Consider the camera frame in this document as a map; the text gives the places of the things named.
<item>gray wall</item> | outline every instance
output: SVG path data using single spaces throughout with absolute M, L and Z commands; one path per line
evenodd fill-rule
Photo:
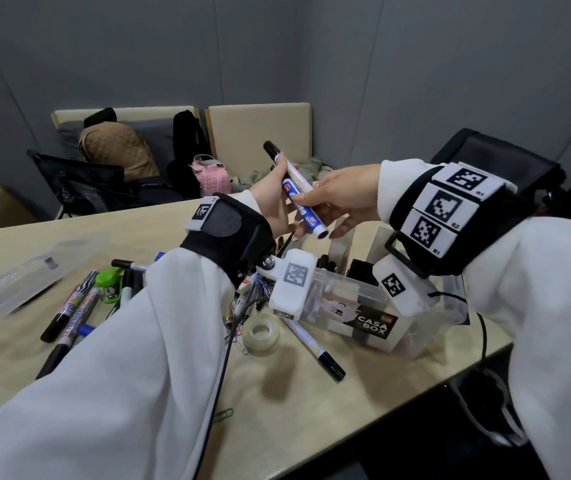
M 571 0 L 0 0 L 0 183 L 48 212 L 54 109 L 296 101 L 336 167 L 462 127 L 571 167 Z

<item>hand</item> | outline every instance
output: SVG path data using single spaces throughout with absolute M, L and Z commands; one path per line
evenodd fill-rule
M 325 225 L 348 214 L 329 235 L 330 239 L 337 239 L 361 222 L 379 220 L 376 202 L 380 171 L 381 164 L 335 170 L 321 179 L 316 189 L 295 196 L 294 201 L 313 207 Z M 309 231 L 306 224 L 301 223 L 294 237 L 298 239 Z
M 274 170 L 250 187 L 250 193 L 257 201 L 261 215 L 266 218 L 277 238 L 285 233 L 294 232 L 296 224 L 288 224 L 287 215 L 296 210 L 293 204 L 286 204 L 286 193 L 281 187 L 281 180 L 287 173 L 287 162 L 281 158 Z

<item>pink bag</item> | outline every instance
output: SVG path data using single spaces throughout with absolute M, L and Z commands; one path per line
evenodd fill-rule
M 201 197 L 212 195 L 215 192 L 222 194 L 232 193 L 233 187 L 230 183 L 230 175 L 228 175 L 226 165 L 220 161 L 214 160 L 210 155 L 197 155 L 191 167 L 199 181 Z

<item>beige quilted bag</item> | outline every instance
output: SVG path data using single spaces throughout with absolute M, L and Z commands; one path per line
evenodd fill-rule
M 159 175 L 144 139 L 123 123 L 105 121 L 84 129 L 79 136 L 79 151 L 87 161 L 122 166 L 127 182 Z

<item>floor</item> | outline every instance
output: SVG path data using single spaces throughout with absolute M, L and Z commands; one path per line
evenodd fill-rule
M 509 354 L 506 349 L 488 359 L 488 367 L 506 382 Z M 492 444 L 473 427 L 450 389 L 442 385 L 284 478 L 476 479 L 490 473 L 496 478 L 517 477 L 519 471 L 528 472 L 529 480 L 548 478 L 530 444 L 521 448 Z

